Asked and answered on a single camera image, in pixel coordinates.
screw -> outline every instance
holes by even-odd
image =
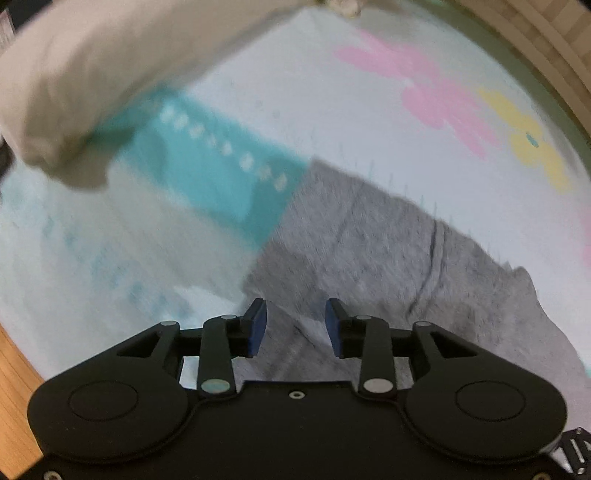
[[[43,474],[43,480],[63,480],[63,478],[59,473],[49,470]]]
[[[370,378],[363,382],[363,387],[371,393],[388,393],[394,388],[394,384],[385,378]]]

gray cloth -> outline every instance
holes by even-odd
[[[338,297],[353,314],[409,329],[428,320],[553,383],[567,426],[591,428],[591,382],[574,347],[546,316],[530,276],[400,198],[314,163],[247,278],[268,301],[259,356],[237,380],[352,380],[359,361],[336,359],[323,324]],[[413,381],[397,359],[399,386]]]

teal fabric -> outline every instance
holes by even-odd
[[[307,164],[183,92],[159,89],[101,125],[118,160],[184,205],[259,248],[278,224]]]

pink flower pattern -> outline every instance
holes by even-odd
[[[411,45],[387,44],[364,31],[359,35],[367,48],[343,47],[335,56],[365,72],[412,80],[413,85],[402,92],[404,108],[428,127],[449,125],[477,157],[486,156],[483,142],[498,144],[490,127],[478,117],[480,103],[463,86],[442,77],[423,52]]]

beige glove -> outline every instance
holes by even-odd
[[[0,131],[54,167],[134,95],[307,0],[64,0],[0,56]]]

